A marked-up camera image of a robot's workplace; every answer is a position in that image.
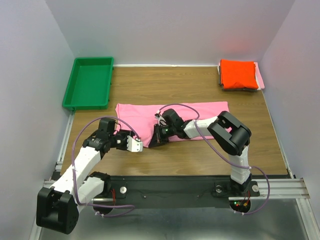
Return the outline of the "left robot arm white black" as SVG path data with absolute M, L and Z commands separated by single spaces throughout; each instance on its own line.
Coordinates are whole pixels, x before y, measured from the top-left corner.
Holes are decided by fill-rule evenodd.
M 118 117 L 99 117 L 97 121 L 97 130 L 83 141 L 78 154 L 71 155 L 71 165 L 64 174 L 50 187 L 42 187 L 38 192 L 37 226 L 70 234 L 84 207 L 93 207 L 95 214 L 101 217 L 106 217 L 102 209 L 118 208 L 111 177 L 91 170 L 110 149 L 137 153 L 143 150 L 143 143 L 131 126 L 127 130 L 116 130 L 116 125 L 127 125 Z

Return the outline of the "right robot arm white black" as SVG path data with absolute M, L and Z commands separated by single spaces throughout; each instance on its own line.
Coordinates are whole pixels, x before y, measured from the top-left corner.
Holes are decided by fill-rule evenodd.
M 207 137 L 213 137 L 229 157 L 227 162 L 231 165 L 231 192 L 242 195 L 248 190 L 251 181 L 248 149 L 252 132 L 231 113 L 222 111 L 218 116 L 208 119 L 183 120 L 170 108 L 155 116 L 158 123 L 154 125 L 149 148 L 163 146 L 170 142 L 171 137 L 182 140 L 206 140 Z

